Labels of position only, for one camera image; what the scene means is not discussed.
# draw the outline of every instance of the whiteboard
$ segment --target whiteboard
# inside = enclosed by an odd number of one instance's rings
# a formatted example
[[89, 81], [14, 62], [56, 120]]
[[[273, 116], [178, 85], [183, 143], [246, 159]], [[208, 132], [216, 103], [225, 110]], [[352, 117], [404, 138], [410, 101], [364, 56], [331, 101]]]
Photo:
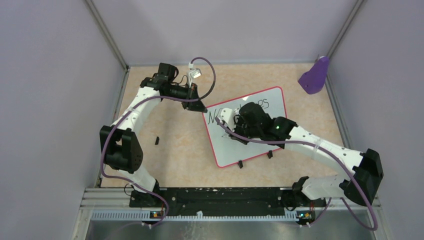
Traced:
[[239, 109], [243, 105], [254, 102], [262, 106], [263, 110], [271, 118], [286, 117], [286, 105], [284, 102], [283, 89], [274, 86], [248, 95], [223, 101], [207, 107], [207, 113], [203, 113], [203, 120], [212, 146], [216, 165], [220, 168], [237, 164], [240, 160], [245, 161], [267, 154], [270, 150], [280, 149], [278, 146], [266, 144], [243, 143], [231, 140], [228, 134], [216, 123], [215, 117], [221, 109]]

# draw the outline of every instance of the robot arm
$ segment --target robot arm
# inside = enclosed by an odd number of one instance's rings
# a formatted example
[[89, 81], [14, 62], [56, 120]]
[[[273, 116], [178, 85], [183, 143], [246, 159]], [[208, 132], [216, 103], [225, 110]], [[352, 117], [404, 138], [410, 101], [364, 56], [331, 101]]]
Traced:
[[[193, 79], [200, 76], [200, 70], [198, 68], [190, 69], [187, 73], [187, 84], [184, 86], [177, 85], [173, 82], [178, 72], [175, 66], [160, 63], [157, 73], [155, 73], [153, 77], [146, 77], [141, 82], [134, 100], [124, 113], [112, 123], [111, 126], [103, 126], [100, 130], [100, 144], [103, 150], [106, 138], [110, 134], [113, 126], [118, 124], [118, 122], [130, 112], [112, 134], [110, 142], [108, 146], [106, 146], [104, 163], [150, 192], [155, 188], [156, 180], [142, 165], [143, 150], [139, 144], [137, 135], [142, 129], [150, 112], [160, 101], [162, 101], [162, 99], [155, 98], [141, 105], [137, 106], [137, 104], [147, 98], [155, 96], [188, 100], [198, 99], [198, 86], [193, 83]], [[201, 100], [183, 102], [182, 106], [189, 111], [204, 113], [208, 111]], [[134, 188], [144, 193], [142, 189], [137, 189], [137, 186], [134, 186]]]
[[[336, 145], [308, 132], [290, 119], [282, 116], [271, 118], [259, 104], [253, 102], [245, 104], [240, 109], [224, 108], [218, 114], [218, 118], [230, 131], [249, 139], [256, 138], [263, 141], [290, 140], [311, 143], [315, 147], [306, 144], [278, 144], [278, 146], [305, 154], [338, 173], [335, 176], [302, 177], [293, 184], [294, 192], [301, 192], [310, 200], [348, 198], [359, 205], [365, 206], [364, 200], [351, 183], [346, 172], [330, 155], [318, 149], [318, 147], [321, 147], [341, 160], [353, 174], [369, 202], [373, 202], [383, 178], [380, 156], [376, 151], [368, 149], [363, 153]], [[231, 134], [229, 137], [243, 144], [248, 143], [248, 141]]]

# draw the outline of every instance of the speckled table surface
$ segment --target speckled table surface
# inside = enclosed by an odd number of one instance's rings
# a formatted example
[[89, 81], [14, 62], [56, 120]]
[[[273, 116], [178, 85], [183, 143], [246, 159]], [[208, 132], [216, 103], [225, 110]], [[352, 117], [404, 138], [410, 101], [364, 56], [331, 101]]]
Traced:
[[[203, 100], [206, 106], [228, 99], [280, 86], [284, 92], [287, 117], [306, 130], [338, 145], [342, 144], [329, 96], [324, 88], [308, 95], [297, 80], [311, 68], [310, 63], [214, 65], [216, 85]], [[197, 65], [202, 76], [196, 78], [199, 95], [206, 93], [213, 75], [209, 66]], [[180, 75], [187, 66], [178, 66]], [[120, 114], [136, 96], [140, 82], [151, 77], [157, 66], [132, 67], [125, 87]], [[160, 137], [155, 145], [156, 136]], [[138, 140], [144, 153], [143, 165], [161, 187], [289, 187], [300, 177], [322, 177], [336, 174], [307, 156], [288, 150], [274, 152], [268, 159], [262, 155], [237, 165], [216, 165], [202, 114], [183, 110], [181, 103], [163, 100], [151, 112]], [[106, 168], [111, 175], [119, 175]], [[102, 187], [123, 187], [125, 181], [103, 179]]]

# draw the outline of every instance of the purple object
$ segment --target purple object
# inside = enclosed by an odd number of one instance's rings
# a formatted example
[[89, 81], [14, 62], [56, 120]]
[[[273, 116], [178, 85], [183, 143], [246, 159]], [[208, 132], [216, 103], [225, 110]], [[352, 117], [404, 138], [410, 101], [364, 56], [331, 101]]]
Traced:
[[327, 56], [320, 57], [312, 68], [305, 72], [297, 81], [307, 94], [316, 94], [323, 89], [326, 83], [327, 70], [330, 60]]

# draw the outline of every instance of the light purple wall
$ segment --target light purple wall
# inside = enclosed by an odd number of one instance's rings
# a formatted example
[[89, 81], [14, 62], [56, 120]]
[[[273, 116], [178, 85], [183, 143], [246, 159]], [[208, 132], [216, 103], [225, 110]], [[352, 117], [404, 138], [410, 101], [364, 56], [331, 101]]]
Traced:
[[0, 23], [0, 239], [70, 239], [123, 70], [82, 0], [2, 0]]
[[305, 62], [326, 54], [356, 0], [94, 0], [130, 65]]
[[423, 239], [424, 1], [371, 0], [330, 64], [354, 146], [380, 153], [395, 239]]

